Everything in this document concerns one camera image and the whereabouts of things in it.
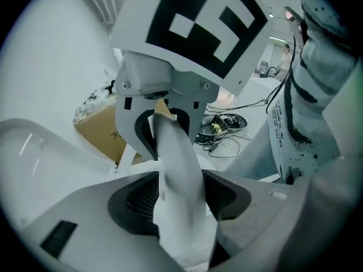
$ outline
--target black sticker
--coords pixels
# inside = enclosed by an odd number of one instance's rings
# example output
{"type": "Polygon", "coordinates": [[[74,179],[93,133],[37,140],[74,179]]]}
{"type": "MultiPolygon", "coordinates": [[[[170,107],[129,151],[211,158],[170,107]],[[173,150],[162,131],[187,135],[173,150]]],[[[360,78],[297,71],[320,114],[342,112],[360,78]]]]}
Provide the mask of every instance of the black sticker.
{"type": "Polygon", "coordinates": [[[237,15],[226,6],[219,20],[236,34],[239,41],[225,61],[222,62],[214,56],[214,52],[221,41],[207,29],[194,23],[187,38],[169,31],[176,14],[194,22],[206,1],[161,0],[146,42],[177,53],[224,79],[266,25],[267,18],[255,0],[240,0],[254,17],[254,21],[247,28],[237,15]]]}

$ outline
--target table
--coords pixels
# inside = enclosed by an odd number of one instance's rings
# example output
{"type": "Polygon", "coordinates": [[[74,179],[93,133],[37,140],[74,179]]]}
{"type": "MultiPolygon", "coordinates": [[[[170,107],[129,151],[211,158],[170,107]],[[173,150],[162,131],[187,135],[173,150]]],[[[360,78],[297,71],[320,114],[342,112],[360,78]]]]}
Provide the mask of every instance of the table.
{"type": "MultiPolygon", "coordinates": [[[[242,105],[252,104],[261,99],[266,99],[270,92],[280,84],[274,78],[251,78],[239,96],[234,96],[230,92],[221,88],[217,100],[210,104],[216,108],[233,108],[242,105]]],[[[235,132],[235,135],[252,139],[253,136],[262,126],[263,122],[267,119],[266,106],[262,107],[248,107],[237,110],[232,110],[225,113],[235,113],[244,117],[247,121],[247,126],[241,131],[235,132]]],[[[240,144],[241,152],[249,143],[249,140],[233,137],[240,144]]],[[[212,153],[213,156],[234,156],[238,152],[238,145],[236,142],[226,139],[223,143],[228,149],[220,144],[212,153]]],[[[207,151],[203,150],[203,146],[194,144],[196,154],[203,156],[210,161],[216,170],[224,171],[234,158],[213,158],[208,155],[207,151]]]]}

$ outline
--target white cloth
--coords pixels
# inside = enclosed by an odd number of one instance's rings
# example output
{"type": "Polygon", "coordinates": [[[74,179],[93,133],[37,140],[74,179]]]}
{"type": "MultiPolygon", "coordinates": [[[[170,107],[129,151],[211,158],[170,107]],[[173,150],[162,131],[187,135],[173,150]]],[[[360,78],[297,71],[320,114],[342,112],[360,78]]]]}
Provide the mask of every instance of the white cloth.
{"type": "Polygon", "coordinates": [[[282,70],[289,70],[292,58],[293,58],[293,56],[290,53],[282,54],[282,62],[281,62],[282,70]]]}
{"type": "Polygon", "coordinates": [[[309,39],[268,113],[271,148],[283,182],[313,175],[340,155],[322,112],[357,61],[332,6],[326,0],[301,1],[309,39]]]}
{"type": "Polygon", "coordinates": [[[110,86],[112,86],[111,94],[116,93],[114,85],[110,83],[105,83],[105,85],[95,90],[81,106],[75,109],[73,124],[81,122],[88,114],[99,111],[102,107],[116,103],[116,96],[110,96],[110,86]]]}

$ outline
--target white wall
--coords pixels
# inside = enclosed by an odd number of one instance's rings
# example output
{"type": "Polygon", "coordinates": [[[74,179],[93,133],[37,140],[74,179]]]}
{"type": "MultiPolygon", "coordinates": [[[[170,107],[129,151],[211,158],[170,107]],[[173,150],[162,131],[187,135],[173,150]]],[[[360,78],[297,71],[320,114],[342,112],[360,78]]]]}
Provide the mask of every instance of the white wall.
{"type": "Polygon", "coordinates": [[[281,66],[283,52],[284,52],[284,46],[279,44],[273,44],[273,52],[272,52],[270,66],[274,66],[275,68],[281,66]]]}
{"type": "Polygon", "coordinates": [[[72,120],[104,82],[105,68],[117,71],[108,33],[88,0],[33,0],[0,53],[0,121],[37,122],[101,155],[72,120]]]}
{"type": "Polygon", "coordinates": [[[261,58],[259,60],[259,63],[257,64],[257,67],[256,67],[257,70],[260,69],[261,61],[266,61],[270,65],[271,57],[272,57],[272,51],[273,51],[273,43],[269,42],[266,45],[265,50],[263,51],[263,54],[262,54],[262,56],[261,56],[261,58]]]}

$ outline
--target black slot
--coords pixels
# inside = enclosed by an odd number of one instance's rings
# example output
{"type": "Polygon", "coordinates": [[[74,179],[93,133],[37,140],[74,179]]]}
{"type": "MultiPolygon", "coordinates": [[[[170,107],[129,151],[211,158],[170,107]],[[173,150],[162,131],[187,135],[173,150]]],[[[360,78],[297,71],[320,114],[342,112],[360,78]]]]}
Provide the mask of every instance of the black slot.
{"type": "Polygon", "coordinates": [[[125,98],[125,110],[131,110],[131,103],[132,103],[131,97],[125,98]]]}
{"type": "Polygon", "coordinates": [[[40,246],[54,258],[58,258],[76,226],[75,223],[60,221],[40,246]]]}
{"type": "Polygon", "coordinates": [[[159,237],[159,228],[153,223],[158,198],[159,172],[154,171],[117,190],[108,200],[108,212],[129,233],[159,237]]]}

